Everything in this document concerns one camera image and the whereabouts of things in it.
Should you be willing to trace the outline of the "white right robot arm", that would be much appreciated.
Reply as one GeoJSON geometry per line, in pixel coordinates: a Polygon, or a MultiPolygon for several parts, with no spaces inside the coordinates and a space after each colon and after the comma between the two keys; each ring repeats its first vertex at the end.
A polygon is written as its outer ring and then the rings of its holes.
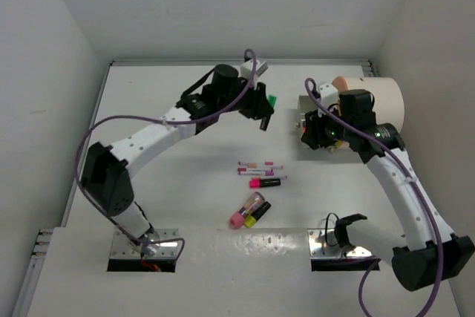
{"type": "Polygon", "coordinates": [[[377,123],[373,95],[364,89],[338,92],[323,84],[309,96],[317,108],[305,114],[302,143],[313,150],[347,143],[383,188],[404,233],[387,234],[357,213],[336,221],[333,242],[370,250],[391,265],[408,291],[458,276],[474,254],[474,243],[458,236],[437,213],[398,130],[377,123]]]}

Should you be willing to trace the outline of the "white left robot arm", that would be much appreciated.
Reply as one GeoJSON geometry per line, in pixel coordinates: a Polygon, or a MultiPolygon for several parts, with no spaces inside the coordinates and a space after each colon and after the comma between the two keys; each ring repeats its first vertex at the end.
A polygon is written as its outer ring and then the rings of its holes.
{"type": "Polygon", "coordinates": [[[88,148],[81,190],[130,242],[148,241],[154,228],[136,204],[132,178],[147,163],[181,140],[214,125],[221,114],[237,111],[252,120],[267,120],[274,109],[259,77],[266,62],[246,60],[239,69],[214,66],[184,90],[158,122],[107,146],[96,142],[88,148]]]}

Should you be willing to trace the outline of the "green black highlighter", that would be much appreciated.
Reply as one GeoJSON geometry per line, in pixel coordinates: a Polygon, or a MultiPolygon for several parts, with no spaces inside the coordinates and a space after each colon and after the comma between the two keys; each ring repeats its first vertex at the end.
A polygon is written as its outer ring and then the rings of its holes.
{"type": "Polygon", "coordinates": [[[268,129],[272,115],[274,114],[274,107],[277,102],[277,97],[274,95],[269,95],[267,97],[267,106],[265,110],[266,116],[262,118],[259,129],[266,131],[268,129]]]}

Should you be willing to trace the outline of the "green drawer with gold knob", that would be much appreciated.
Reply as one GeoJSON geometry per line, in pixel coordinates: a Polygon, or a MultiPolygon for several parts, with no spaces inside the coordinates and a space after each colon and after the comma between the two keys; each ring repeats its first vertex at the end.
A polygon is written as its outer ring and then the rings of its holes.
{"type": "Polygon", "coordinates": [[[297,120],[295,122],[295,128],[301,137],[306,131],[306,119],[305,115],[309,112],[317,110],[313,100],[308,95],[299,95],[297,101],[297,120]]]}

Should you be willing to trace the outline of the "yellow black highlighter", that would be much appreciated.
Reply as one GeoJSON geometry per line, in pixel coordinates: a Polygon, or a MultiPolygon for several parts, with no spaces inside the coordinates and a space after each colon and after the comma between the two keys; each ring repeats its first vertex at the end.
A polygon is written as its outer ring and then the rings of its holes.
{"type": "Polygon", "coordinates": [[[258,209],[256,209],[252,214],[250,214],[244,221],[244,226],[246,228],[252,228],[261,218],[265,215],[268,210],[272,207],[272,204],[269,202],[263,203],[258,209]]]}

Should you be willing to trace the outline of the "pink black highlighter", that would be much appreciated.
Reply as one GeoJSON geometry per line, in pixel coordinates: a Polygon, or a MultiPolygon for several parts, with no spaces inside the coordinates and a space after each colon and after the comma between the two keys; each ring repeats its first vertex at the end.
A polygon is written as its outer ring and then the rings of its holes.
{"type": "Polygon", "coordinates": [[[250,189],[263,189],[269,187],[276,187],[281,185],[281,179],[252,179],[249,181],[250,189]]]}

